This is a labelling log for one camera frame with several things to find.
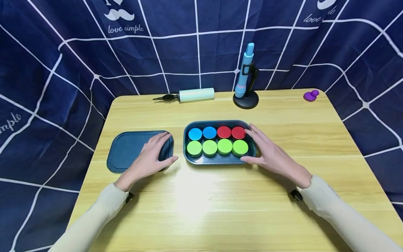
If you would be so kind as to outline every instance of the black stand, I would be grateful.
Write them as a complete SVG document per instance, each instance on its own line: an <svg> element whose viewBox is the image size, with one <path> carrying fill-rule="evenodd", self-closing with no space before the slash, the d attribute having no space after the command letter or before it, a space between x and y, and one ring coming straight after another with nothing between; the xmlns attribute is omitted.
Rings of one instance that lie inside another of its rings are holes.
<svg viewBox="0 0 403 252"><path fill-rule="evenodd" d="M249 67L248 73L245 73L245 67ZM256 107L259 103L258 94L255 91L252 91L252 87L255 84L256 78L259 75L259 69L255 68L255 64L254 62L252 62L252 64L250 65L243 65L241 74L242 75L251 74L251 81L249 82L245 95L241 98L238 98L234 95L232 100L234 101L235 105L237 105L239 108L252 109Z"/></svg>

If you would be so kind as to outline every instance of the lint roller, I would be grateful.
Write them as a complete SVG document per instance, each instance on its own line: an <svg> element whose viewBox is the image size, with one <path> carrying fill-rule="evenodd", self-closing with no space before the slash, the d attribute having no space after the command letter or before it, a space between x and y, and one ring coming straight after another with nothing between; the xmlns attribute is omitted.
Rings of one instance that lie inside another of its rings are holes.
<svg viewBox="0 0 403 252"><path fill-rule="evenodd" d="M214 99L214 88L200 88L191 90L181 90L177 94L166 94L153 100L172 101L178 99L179 102L190 102L197 100Z"/></svg>

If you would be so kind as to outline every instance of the left hand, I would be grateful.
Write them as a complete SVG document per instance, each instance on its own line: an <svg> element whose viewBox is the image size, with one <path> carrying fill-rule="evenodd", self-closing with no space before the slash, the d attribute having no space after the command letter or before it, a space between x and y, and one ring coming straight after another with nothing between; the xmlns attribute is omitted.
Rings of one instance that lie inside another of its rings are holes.
<svg viewBox="0 0 403 252"><path fill-rule="evenodd" d="M136 181L153 175L178 160L177 156L172 156L164 161L158 161L162 146L170 137L170 133L163 132L150 138L144 144L143 149L133 164L115 182L115 186L127 192Z"/></svg>

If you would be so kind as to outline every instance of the wrist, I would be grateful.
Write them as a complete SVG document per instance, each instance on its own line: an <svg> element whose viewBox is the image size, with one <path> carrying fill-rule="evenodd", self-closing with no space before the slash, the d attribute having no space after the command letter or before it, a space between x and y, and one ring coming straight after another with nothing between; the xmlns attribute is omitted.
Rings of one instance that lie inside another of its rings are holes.
<svg viewBox="0 0 403 252"><path fill-rule="evenodd" d="M128 192L130 188L134 185L134 183L138 181L138 179L135 178L128 178L128 176L125 176L125 174L122 174L118 180L115 182L116 188L123 192Z"/></svg>
<svg viewBox="0 0 403 252"><path fill-rule="evenodd" d="M305 189L311 185L312 174L302 165L297 164L297 166L292 169L292 174L290 174L289 179L299 188Z"/></svg>

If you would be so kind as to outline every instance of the red cylinder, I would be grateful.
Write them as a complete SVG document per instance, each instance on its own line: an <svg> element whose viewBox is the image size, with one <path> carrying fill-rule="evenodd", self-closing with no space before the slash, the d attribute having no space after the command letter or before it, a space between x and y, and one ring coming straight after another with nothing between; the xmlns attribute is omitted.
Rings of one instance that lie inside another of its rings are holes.
<svg viewBox="0 0 403 252"><path fill-rule="evenodd" d="M235 140L240 140L245 138L246 132L244 128L237 126L232 129L231 134Z"/></svg>
<svg viewBox="0 0 403 252"><path fill-rule="evenodd" d="M231 129L227 126L221 126L217 129L217 136L220 139L230 138L231 137Z"/></svg>

